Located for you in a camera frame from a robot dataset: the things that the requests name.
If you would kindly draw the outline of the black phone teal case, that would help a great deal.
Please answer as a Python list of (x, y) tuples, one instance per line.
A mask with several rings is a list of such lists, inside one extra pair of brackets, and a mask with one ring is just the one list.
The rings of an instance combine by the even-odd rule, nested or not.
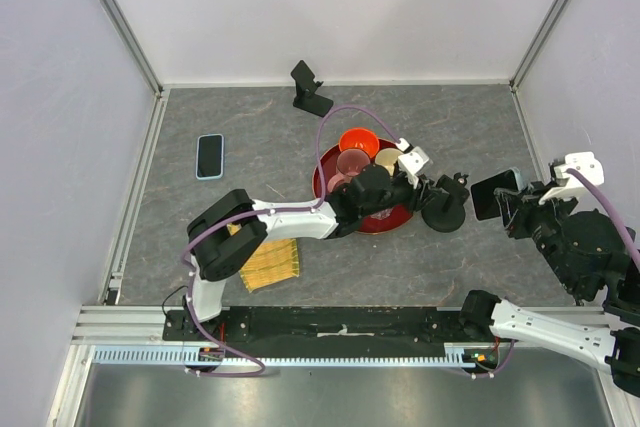
[(523, 177), (518, 168), (510, 168), (473, 184), (470, 192), (476, 219), (485, 221), (501, 216), (497, 189), (519, 192), (522, 188)]

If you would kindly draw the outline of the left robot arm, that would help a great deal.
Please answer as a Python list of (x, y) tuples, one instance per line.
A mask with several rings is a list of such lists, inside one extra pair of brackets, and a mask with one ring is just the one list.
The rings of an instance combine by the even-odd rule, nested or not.
[(440, 193), (431, 179), (404, 171), (391, 176), (378, 165), (365, 167), (353, 180), (307, 202), (269, 203), (250, 198), (244, 189), (229, 192), (187, 227), (182, 260), (191, 273), (185, 329), (198, 340), (216, 335), (226, 280), (261, 245), (342, 238), (359, 230), (369, 216), (398, 205), (420, 211)]

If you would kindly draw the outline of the black round base phone stand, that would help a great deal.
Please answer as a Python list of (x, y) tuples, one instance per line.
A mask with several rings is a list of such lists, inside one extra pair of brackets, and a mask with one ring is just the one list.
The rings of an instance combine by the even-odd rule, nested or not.
[(421, 209), (423, 221), (440, 233), (452, 233), (465, 222), (465, 203), (470, 197), (467, 174), (455, 173), (452, 177), (442, 175), (433, 186)]

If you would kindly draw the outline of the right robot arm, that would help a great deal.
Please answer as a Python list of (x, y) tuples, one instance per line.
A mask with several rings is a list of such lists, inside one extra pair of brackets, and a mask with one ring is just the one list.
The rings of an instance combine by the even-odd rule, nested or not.
[(592, 301), (607, 291), (605, 312), (625, 326), (597, 329), (531, 312), (483, 290), (467, 295), (458, 328), (467, 339), (486, 335), (533, 343), (611, 375), (621, 390), (639, 393), (639, 270), (632, 258), (635, 233), (597, 210), (578, 211), (575, 197), (546, 199), (551, 184), (522, 190), (505, 175), (471, 188), (476, 216), (500, 218), (512, 239), (530, 239), (565, 291)]

